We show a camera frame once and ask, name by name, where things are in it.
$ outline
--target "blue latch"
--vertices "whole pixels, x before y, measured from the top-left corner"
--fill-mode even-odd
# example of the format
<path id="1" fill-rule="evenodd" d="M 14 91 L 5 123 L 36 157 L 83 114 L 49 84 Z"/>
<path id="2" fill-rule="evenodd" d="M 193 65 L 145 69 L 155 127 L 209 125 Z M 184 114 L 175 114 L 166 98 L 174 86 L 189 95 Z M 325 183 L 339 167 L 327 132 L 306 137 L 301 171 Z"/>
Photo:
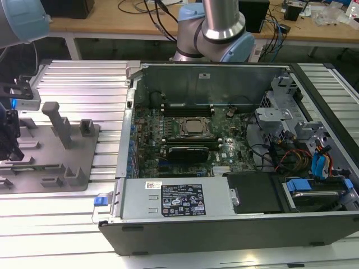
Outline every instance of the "blue latch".
<path id="1" fill-rule="evenodd" d="M 308 180 L 304 178 L 291 179 L 287 182 L 287 187 L 290 192 L 312 190 Z"/>
<path id="2" fill-rule="evenodd" d="M 353 183 L 351 182 L 350 179 L 346 178 L 346 179 L 344 180 L 344 183 L 346 184 L 346 186 L 347 186 L 348 189 L 354 188 L 354 185 L 353 185 Z"/>
<path id="3" fill-rule="evenodd" d="M 108 198 L 107 197 L 95 197 L 94 206 L 107 206 Z"/>

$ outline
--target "warning label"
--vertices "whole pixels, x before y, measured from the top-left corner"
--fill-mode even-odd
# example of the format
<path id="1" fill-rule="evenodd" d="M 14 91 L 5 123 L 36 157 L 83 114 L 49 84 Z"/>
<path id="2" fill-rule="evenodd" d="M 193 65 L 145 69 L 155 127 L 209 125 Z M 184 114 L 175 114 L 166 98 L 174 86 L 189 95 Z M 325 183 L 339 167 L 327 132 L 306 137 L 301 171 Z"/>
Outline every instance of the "warning label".
<path id="1" fill-rule="evenodd" d="M 165 217 L 206 215 L 202 184 L 162 185 L 161 196 Z"/>

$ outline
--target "electronic device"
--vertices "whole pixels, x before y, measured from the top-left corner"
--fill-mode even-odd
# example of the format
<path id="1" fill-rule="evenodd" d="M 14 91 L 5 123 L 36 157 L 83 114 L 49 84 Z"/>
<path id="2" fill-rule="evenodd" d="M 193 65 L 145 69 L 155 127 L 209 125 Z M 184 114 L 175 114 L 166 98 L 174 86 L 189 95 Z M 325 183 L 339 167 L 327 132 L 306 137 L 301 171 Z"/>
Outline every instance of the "electronic device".
<path id="1" fill-rule="evenodd" d="M 246 30 L 260 33 L 268 11 L 269 0 L 239 0 L 239 11 L 246 18 Z"/>
<path id="2" fill-rule="evenodd" d="M 94 0 L 41 0 L 46 13 L 52 17 L 87 18 Z"/>
<path id="3" fill-rule="evenodd" d="M 304 9 L 304 4 L 299 2 L 287 2 L 284 19 L 288 21 L 297 21 L 299 14 Z"/>
<path id="4" fill-rule="evenodd" d="M 359 230 L 359 147 L 299 65 L 126 73 L 117 181 L 95 199 L 111 205 L 96 217 L 116 253 L 325 245 Z"/>

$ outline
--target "table leg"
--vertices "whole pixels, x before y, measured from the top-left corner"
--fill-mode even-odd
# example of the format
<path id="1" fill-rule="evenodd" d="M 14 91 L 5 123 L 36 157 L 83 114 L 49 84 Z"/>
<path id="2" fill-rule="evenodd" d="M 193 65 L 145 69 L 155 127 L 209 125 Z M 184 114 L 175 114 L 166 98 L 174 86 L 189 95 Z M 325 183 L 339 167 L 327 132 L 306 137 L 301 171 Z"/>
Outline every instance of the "table leg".
<path id="1" fill-rule="evenodd" d="M 65 37 L 68 52 L 70 53 L 71 60 L 82 60 L 79 46 L 76 39 L 73 37 Z"/>
<path id="2" fill-rule="evenodd" d="M 252 50 L 251 55 L 249 56 L 248 62 L 250 63 L 257 63 L 259 61 L 260 54 L 262 53 L 263 47 L 266 44 L 265 39 L 256 39 L 255 45 Z"/>
<path id="3" fill-rule="evenodd" d="M 313 58 L 313 56 L 314 56 L 314 54 L 315 54 L 315 52 L 316 52 L 317 49 L 318 49 L 318 47 L 312 47 L 312 48 L 310 49 L 309 53 L 308 53 L 308 56 L 309 56 L 310 58 Z"/>

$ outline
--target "wire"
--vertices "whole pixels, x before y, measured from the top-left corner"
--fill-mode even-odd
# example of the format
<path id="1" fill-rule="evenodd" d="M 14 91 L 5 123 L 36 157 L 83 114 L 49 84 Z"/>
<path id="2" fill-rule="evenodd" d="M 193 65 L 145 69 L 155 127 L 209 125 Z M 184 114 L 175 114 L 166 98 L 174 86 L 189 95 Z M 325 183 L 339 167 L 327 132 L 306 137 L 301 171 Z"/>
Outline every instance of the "wire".
<path id="1" fill-rule="evenodd" d="M 19 79 L 22 79 L 23 77 L 33 77 L 36 76 L 39 72 L 39 56 L 38 56 L 38 50 L 36 48 L 35 42 L 31 42 L 33 47 L 34 47 L 34 52 L 35 52 L 35 71 L 32 74 L 22 74 L 19 75 Z"/>
<path id="2" fill-rule="evenodd" d="M 9 52 L 10 47 L 4 48 L 4 50 L 2 51 L 1 55 L 0 55 L 0 63 L 2 62 L 2 60 L 5 59 L 7 53 Z"/>
<path id="3" fill-rule="evenodd" d="M 144 0 L 144 4 L 145 4 L 146 9 L 147 9 L 147 11 L 148 11 L 147 13 L 148 13 L 148 15 L 150 16 L 150 19 L 151 19 L 153 25 L 156 27 L 156 29 L 159 30 L 168 40 L 174 41 L 173 39 L 171 39 L 171 38 L 169 38 L 169 37 L 167 36 L 167 31 L 165 31 L 163 28 L 161 28 L 161 27 L 154 21 L 154 19 L 152 18 L 152 14 L 151 14 L 151 12 L 150 12 L 150 10 L 149 10 L 149 8 L 148 8 L 147 1 L 146 1 L 146 0 Z"/>
<path id="4" fill-rule="evenodd" d="M 270 46 L 273 43 L 274 39 L 275 39 L 275 43 L 274 43 L 274 45 L 272 47 L 272 50 L 274 49 L 275 45 L 277 44 L 277 40 L 278 40 L 278 34 L 277 34 L 277 31 L 276 31 L 277 25 L 275 23 L 275 22 L 277 22 L 277 19 L 271 14 L 270 8 L 268 8 L 268 12 L 269 12 L 269 14 L 267 14 L 267 15 L 271 18 L 271 20 L 269 22 L 272 22 L 272 24 L 273 24 L 273 37 L 272 37 L 270 43 L 268 44 L 268 46 L 266 46 L 266 48 L 264 50 L 264 53 L 259 57 L 259 60 L 261 58 L 263 58 L 263 57 L 265 58 L 265 56 L 268 54 L 268 49 L 270 48 Z"/>
<path id="5" fill-rule="evenodd" d="M 174 17 L 170 11 L 168 10 L 167 6 L 162 2 L 162 0 L 154 0 L 155 2 L 158 3 L 158 5 L 160 6 L 160 8 L 166 12 L 176 23 L 178 23 L 178 20 L 176 19 L 176 17 Z"/>
<path id="6" fill-rule="evenodd" d="M 173 41 L 176 41 L 176 42 L 177 42 L 177 39 L 174 38 L 174 37 L 167 31 L 167 29 L 164 27 L 164 25 L 163 25 L 162 22 L 161 22 L 161 19 L 160 19 L 160 17 L 159 17 L 159 12 L 158 12 L 157 0 L 155 0 L 155 9 L 156 9 L 156 17 L 157 17 L 157 20 L 158 20 L 159 25 L 162 27 L 162 29 L 165 31 L 165 33 L 166 33 L 171 39 L 173 39 Z"/>
<path id="7" fill-rule="evenodd" d="M 132 11 L 123 10 L 120 6 L 124 3 L 124 1 L 126 1 L 126 0 L 121 0 L 121 2 L 117 5 L 117 8 L 118 8 L 119 10 L 121 10 L 122 12 L 124 12 L 124 13 L 127 13 L 127 14 L 146 14 L 146 13 L 148 13 L 147 10 L 143 10 L 142 8 L 139 8 L 139 7 L 138 7 L 139 4 L 142 4 L 142 1 L 140 1 L 140 2 L 137 3 L 137 4 L 133 4 L 134 8 L 135 8 L 136 10 L 138 10 L 138 12 L 132 12 Z M 176 3 L 167 4 L 167 5 L 165 5 L 165 6 L 166 6 L 166 7 L 169 7 L 169 6 L 173 6 L 173 5 L 175 5 L 175 4 L 180 4 L 180 3 L 182 3 L 182 2 L 183 2 L 183 0 L 180 0 L 180 1 L 176 2 Z"/>

